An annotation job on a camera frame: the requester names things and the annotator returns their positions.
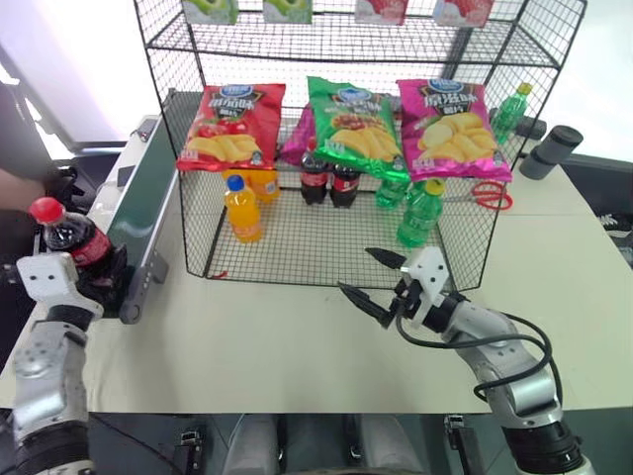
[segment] white wall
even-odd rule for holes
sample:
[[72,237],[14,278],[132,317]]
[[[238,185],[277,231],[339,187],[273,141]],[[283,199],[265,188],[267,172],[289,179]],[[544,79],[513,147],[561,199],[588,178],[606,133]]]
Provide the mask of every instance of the white wall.
[[[633,161],[632,32],[633,0],[590,2],[543,115],[583,133],[577,153]],[[125,140],[158,110],[133,0],[0,0],[0,44],[79,142]]]
[[592,0],[543,111],[585,140],[576,153],[633,162],[633,0]]

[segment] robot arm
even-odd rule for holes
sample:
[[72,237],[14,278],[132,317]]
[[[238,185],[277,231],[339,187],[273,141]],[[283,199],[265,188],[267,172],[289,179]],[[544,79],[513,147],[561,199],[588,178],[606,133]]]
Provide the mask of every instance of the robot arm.
[[103,308],[77,291],[69,254],[24,257],[18,270],[31,298],[47,306],[46,320],[35,323],[15,354],[18,473],[92,474],[81,372],[86,331]]
[[[485,394],[480,397],[501,425],[518,475],[594,474],[563,421],[557,380],[546,369],[552,351],[547,335],[529,322],[482,308],[462,296],[442,295],[449,274],[438,247],[427,246],[410,259],[382,249],[367,250],[383,264],[400,269],[397,297],[387,311],[355,287],[339,284],[343,293],[384,328],[396,319],[408,342],[457,351],[480,382],[476,394]],[[518,333],[512,320],[531,326],[543,341]],[[417,339],[405,325],[425,326],[440,333],[444,342]],[[544,358],[537,361],[522,340],[537,344]]]

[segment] wire shelf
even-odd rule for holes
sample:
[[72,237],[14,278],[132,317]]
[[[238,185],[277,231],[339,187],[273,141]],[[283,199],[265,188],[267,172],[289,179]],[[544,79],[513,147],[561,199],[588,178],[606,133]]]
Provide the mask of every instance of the wire shelf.
[[[532,84],[526,116],[538,119],[585,13],[584,0],[496,0],[482,29],[435,25],[436,0],[409,0],[399,27],[356,24],[355,0],[314,0],[311,25],[267,24],[261,0],[239,0],[234,26],[188,25],[181,0],[135,0],[140,33],[167,131],[178,154],[206,84],[286,84],[279,144],[308,103],[306,76],[351,82],[398,94],[397,79],[444,77],[486,85],[486,104],[499,107],[521,82]],[[510,164],[526,139],[501,149]],[[379,182],[363,176],[349,210],[329,198],[308,206],[296,170],[279,166],[286,188],[263,206],[261,241],[240,244],[224,212],[225,185],[214,173],[180,174],[187,270],[200,277],[392,288],[398,273],[363,251],[382,246],[407,253],[396,238],[403,210],[374,204]],[[452,178],[446,196],[464,196],[477,183]],[[450,266],[453,287],[481,284],[497,212],[473,203],[447,202],[430,242]]]

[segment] blue bottle cap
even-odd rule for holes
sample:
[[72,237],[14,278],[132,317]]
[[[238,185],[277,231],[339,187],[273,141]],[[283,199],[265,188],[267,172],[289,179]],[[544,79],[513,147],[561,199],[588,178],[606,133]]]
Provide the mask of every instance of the blue bottle cap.
[[226,180],[226,185],[230,191],[241,191],[244,189],[244,179],[239,175],[231,175]]

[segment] coca-cola bottle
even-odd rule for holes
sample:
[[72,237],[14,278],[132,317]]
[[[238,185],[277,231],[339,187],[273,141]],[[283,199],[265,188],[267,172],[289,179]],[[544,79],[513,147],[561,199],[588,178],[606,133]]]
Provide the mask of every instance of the coca-cola bottle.
[[349,208],[356,199],[360,172],[345,166],[334,166],[334,180],[329,196],[335,208]]
[[46,247],[69,252],[82,273],[98,277],[108,268],[112,243],[90,219],[66,212],[61,203],[49,197],[36,200],[29,212],[44,225]]
[[327,195],[327,163],[315,157],[317,141],[308,140],[308,148],[301,159],[304,171],[301,174],[301,195],[306,203],[322,203]]

